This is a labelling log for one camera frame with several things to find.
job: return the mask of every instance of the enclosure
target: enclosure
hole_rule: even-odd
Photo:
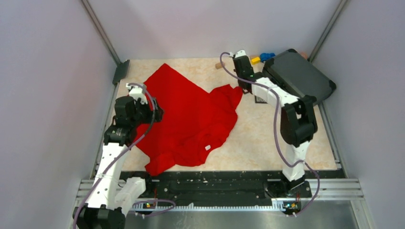
[[[401,228],[403,201],[394,197],[404,187],[403,10],[399,0],[2,4],[5,228],[72,227],[126,83],[142,83],[166,63],[209,93],[238,86],[215,68],[222,52],[291,48],[337,85],[314,107],[318,131],[305,161],[320,175],[320,192],[306,212],[281,218],[276,209],[288,199],[266,202],[262,184],[280,179],[283,166],[271,131],[275,109],[244,94],[230,135],[200,166],[175,165],[150,177],[149,157],[136,147],[128,152],[120,184],[147,177],[155,192],[144,198],[178,207],[148,219],[128,215],[125,228]],[[233,69],[232,59],[225,66]],[[263,67],[253,65],[255,72]],[[316,177],[305,173],[314,193]]]

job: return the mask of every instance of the red t-shirt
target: red t-shirt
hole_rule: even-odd
[[[164,110],[137,147],[150,157],[145,166],[156,176],[175,164],[199,166],[208,154],[222,146],[233,129],[242,98],[240,87],[221,86],[207,93],[180,73],[163,64],[144,83]],[[149,124],[137,129],[143,134]]]

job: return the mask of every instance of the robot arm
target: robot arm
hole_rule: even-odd
[[[123,229],[125,217],[136,199],[146,190],[145,180],[139,177],[129,178],[124,187],[117,193],[117,186],[126,154],[117,160],[104,173],[111,162],[118,157],[137,136],[136,129],[141,124],[151,123],[153,111],[150,110],[145,96],[145,85],[139,87],[127,84],[129,96],[116,99],[114,106],[116,115],[113,123],[104,133],[104,145],[100,165],[93,186],[96,185],[80,210],[77,226],[84,229]],[[160,122],[163,110],[156,100],[155,122]]]
[[[305,160],[309,143],[318,129],[313,110],[313,98],[311,96],[298,98],[291,95],[274,84],[270,78],[265,77],[262,72],[255,73],[244,50],[238,51],[232,58],[235,72],[239,78],[265,85],[278,94],[281,108],[280,131],[287,143],[285,158],[290,164]],[[277,105],[276,95],[269,89],[241,80],[238,80],[238,84],[247,93],[260,97],[274,107]],[[296,187],[297,183],[299,185],[305,179],[303,163],[299,163],[295,167],[284,165],[283,175],[290,183],[288,186]]]

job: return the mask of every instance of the white wall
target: white wall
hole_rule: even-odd
[[[116,66],[79,0],[1,1],[0,50],[0,227],[66,228]]]
[[[326,100],[350,175],[378,228],[404,228],[405,1],[351,1],[315,65],[336,84]]]
[[[120,59],[312,51],[339,0],[90,0]]]

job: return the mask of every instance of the metal frame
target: metal frame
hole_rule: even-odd
[[[314,49],[312,50],[311,54],[309,55],[309,62],[313,62],[318,55],[320,48],[322,47],[323,43],[325,42],[326,38],[328,37],[330,31],[332,30],[333,26],[335,25],[336,20],[342,13],[342,11],[347,6],[350,0],[341,0],[336,8],[335,12],[333,13],[331,19],[328,22],[325,30],[323,31],[322,35],[320,36],[317,44],[315,45]]]
[[[348,2],[349,2],[349,0],[341,0],[340,3],[338,4],[336,11],[332,15],[328,25],[326,26],[325,30],[323,31],[321,37],[319,38],[317,44],[315,45],[313,51],[311,52],[311,54],[309,56],[310,62],[312,62],[316,58],[324,41],[326,40],[331,29],[333,28],[336,20],[340,16],[341,12],[345,9]],[[106,48],[110,52],[112,58],[114,59],[114,61],[116,62],[117,65],[121,64],[121,60],[119,59],[117,52],[114,50],[114,47],[113,47],[111,41],[109,40],[106,32],[104,31],[101,23],[99,22],[96,14],[94,13],[92,7],[90,6],[88,0],[81,0],[81,3],[83,5],[83,7],[85,8],[87,14],[89,15],[91,21],[93,22],[97,32],[99,33],[100,37],[102,38]],[[112,115],[113,107],[114,107],[114,100],[115,100],[117,92],[118,92],[118,87],[119,87],[119,84],[116,85],[114,88],[114,92],[113,92],[113,95],[112,95],[112,98],[110,101],[110,108],[108,110],[108,116],[105,121],[105,128],[107,128],[110,123],[110,119],[111,119],[111,115]],[[328,135],[328,139],[330,141],[330,146],[332,148],[338,170],[336,170],[336,171],[318,171],[321,176],[321,180],[320,180],[321,186],[320,186],[319,197],[316,198],[315,201],[349,200],[352,204],[353,212],[354,212],[354,215],[357,220],[359,228],[360,229],[373,229],[373,228],[375,228],[374,222],[372,220],[371,214],[365,203],[364,195],[363,195],[363,192],[362,192],[358,179],[342,178],[342,177],[347,177],[346,171],[344,170],[344,168],[345,168],[344,158],[341,157],[341,155],[339,153],[340,152],[339,146],[335,139],[331,122],[328,118],[327,109],[325,108],[325,105],[322,103],[319,105],[319,108],[320,108],[320,113],[321,113],[323,123],[326,128],[326,132]],[[94,180],[92,180],[92,178],[94,177],[94,174],[96,173],[97,162],[100,160],[100,157],[101,157],[101,149],[102,149],[101,146],[102,145],[100,144],[100,148],[98,151],[94,169],[93,169],[92,174],[90,174],[90,179],[84,179],[84,180],[82,180],[82,182],[80,184],[80,187],[79,187],[79,190],[78,190],[78,193],[76,196],[76,200],[75,200],[75,207],[79,205],[80,201],[83,199],[84,194],[88,192],[88,190],[90,189],[90,187],[94,181]],[[265,176],[266,173],[268,173],[268,172],[278,173],[277,171],[256,171],[258,176]],[[129,175],[136,175],[137,173],[144,173],[144,172],[133,172],[133,173],[129,173]],[[198,174],[198,173],[202,173],[202,172],[174,172],[174,173],[176,173],[179,176],[183,176],[186,173],[189,175],[192,173]],[[311,191],[314,192],[317,187],[317,181],[315,179],[313,179],[313,177],[311,178],[310,174],[307,174],[307,177],[309,177],[309,179],[307,179],[307,181],[309,181]],[[160,180],[159,179],[150,179],[150,182],[159,183]],[[122,180],[122,178],[121,178],[119,183],[124,184],[125,181]],[[272,199],[272,201],[274,202],[273,206],[219,208],[219,207],[199,207],[199,206],[190,205],[190,206],[179,206],[179,207],[176,207],[175,210],[180,210],[180,211],[185,211],[185,210],[186,211],[187,210],[188,211],[193,211],[193,210],[197,210],[197,211],[201,211],[201,210],[216,210],[216,211],[221,211],[221,210],[226,210],[226,211],[229,211],[229,210],[234,210],[234,211],[238,211],[238,210],[240,210],[240,211],[279,210],[281,208],[280,201],[291,201],[291,200],[292,199],[290,199],[290,198],[273,198]]]
[[[88,16],[90,17],[90,20],[92,21],[98,34],[100,35],[101,39],[103,40],[104,45],[110,52],[111,57],[114,59],[115,64],[118,66],[121,63],[121,60],[119,59],[118,54],[113,47],[113,44],[111,43],[110,39],[108,38],[106,31],[103,29],[103,26],[101,25],[100,21],[98,20],[96,13],[94,13],[94,10],[91,7],[88,0],[80,0],[80,1],[83,5],[83,8],[86,10]]]

